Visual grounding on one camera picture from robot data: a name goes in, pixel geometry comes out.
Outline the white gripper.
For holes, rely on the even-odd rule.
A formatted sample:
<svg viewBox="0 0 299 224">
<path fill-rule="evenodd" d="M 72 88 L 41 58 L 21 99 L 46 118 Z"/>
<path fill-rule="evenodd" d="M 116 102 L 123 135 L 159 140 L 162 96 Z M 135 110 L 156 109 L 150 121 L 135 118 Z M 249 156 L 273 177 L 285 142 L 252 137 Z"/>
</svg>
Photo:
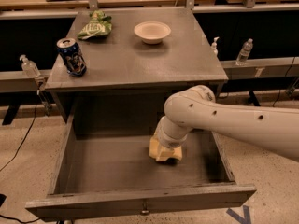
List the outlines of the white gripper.
<svg viewBox="0 0 299 224">
<path fill-rule="evenodd" d="M 149 156 L 157 162 L 167 161 L 169 159 L 182 159 L 182 148 L 163 147 L 156 136 L 152 136 L 149 141 Z"/>
</svg>

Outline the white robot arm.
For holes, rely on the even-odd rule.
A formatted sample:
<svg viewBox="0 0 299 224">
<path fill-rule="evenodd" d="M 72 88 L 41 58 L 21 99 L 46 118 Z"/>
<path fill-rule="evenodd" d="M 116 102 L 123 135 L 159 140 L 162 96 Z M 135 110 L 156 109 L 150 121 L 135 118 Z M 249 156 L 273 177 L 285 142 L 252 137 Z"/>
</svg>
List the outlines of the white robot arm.
<svg viewBox="0 0 299 224">
<path fill-rule="evenodd" d="M 299 161 L 299 110 L 262 106 L 222 105 L 204 85 L 171 95 L 149 142 L 156 161 L 182 158 L 181 146 L 194 129 L 234 138 Z"/>
</svg>

